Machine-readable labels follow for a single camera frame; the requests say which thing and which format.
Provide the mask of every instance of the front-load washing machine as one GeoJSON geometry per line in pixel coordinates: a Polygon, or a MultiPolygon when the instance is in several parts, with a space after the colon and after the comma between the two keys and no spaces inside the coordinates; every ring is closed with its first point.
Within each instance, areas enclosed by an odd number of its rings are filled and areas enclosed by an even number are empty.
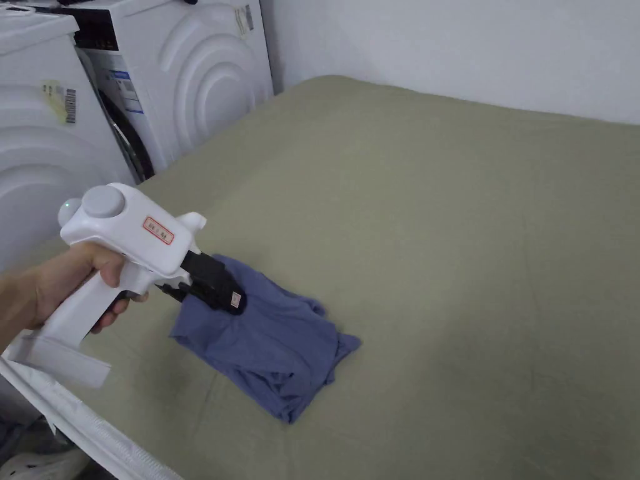
{"type": "Polygon", "coordinates": [[[75,17],[98,87],[156,172],[273,95],[259,0],[92,0],[49,11],[75,17]]]}
{"type": "Polygon", "coordinates": [[[60,231],[62,202],[135,183],[68,15],[0,4],[0,271],[60,231]]]}

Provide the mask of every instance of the wrinkled fabric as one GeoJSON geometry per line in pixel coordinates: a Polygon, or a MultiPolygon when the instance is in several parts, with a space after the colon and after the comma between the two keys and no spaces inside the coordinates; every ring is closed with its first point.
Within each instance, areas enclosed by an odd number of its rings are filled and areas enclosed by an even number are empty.
{"type": "Polygon", "coordinates": [[[214,258],[246,292],[246,310],[233,316],[188,296],[171,337],[270,414],[293,423],[315,394],[334,381],[335,366],[360,340],[339,333],[317,300],[286,291],[237,260],[214,258]]]}

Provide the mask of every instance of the yellow sticker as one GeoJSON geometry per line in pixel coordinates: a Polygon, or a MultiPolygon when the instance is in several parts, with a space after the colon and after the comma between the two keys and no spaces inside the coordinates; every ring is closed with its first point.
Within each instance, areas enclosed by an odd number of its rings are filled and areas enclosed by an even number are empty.
{"type": "Polygon", "coordinates": [[[73,88],[65,88],[57,80],[45,80],[42,95],[61,124],[76,122],[76,91],[73,88]]]}

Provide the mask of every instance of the appliance label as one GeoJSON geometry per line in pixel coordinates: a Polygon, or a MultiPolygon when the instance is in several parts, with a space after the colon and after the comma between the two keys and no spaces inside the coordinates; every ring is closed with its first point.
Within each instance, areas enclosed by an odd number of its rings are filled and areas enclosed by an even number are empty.
{"type": "Polygon", "coordinates": [[[236,23],[238,24],[238,30],[240,36],[245,37],[247,33],[253,31],[253,14],[251,13],[251,5],[242,6],[236,8],[236,23]]]}
{"type": "Polygon", "coordinates": [[[55,80],[42,82],[42,95],[63,125],[76,122],[76,93],[75,88],[66,88],[55,80]]]}
{"type": "Polygon", "coordinates": [[[129,72],[123,72],[122,70],[111,70],[111,76],[113,81],[118,85],[118,92],[124,108],[126,111],[133,113],[144,113],[142,105],[138,100],[138,94],[133,86],[129,72]]]}

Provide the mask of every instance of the green fabric surface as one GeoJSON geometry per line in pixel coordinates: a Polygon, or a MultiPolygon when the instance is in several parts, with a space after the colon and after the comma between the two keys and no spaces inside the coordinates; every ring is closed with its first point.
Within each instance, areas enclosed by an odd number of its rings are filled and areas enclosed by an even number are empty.
{"type": "Polygon", "coordinates": [[[639,159],[640,127],[306,82],[141,190],[359,336],[336,382],[284,425],[153,291],[70,390],[186,479],[635,478],[639,159]]]}

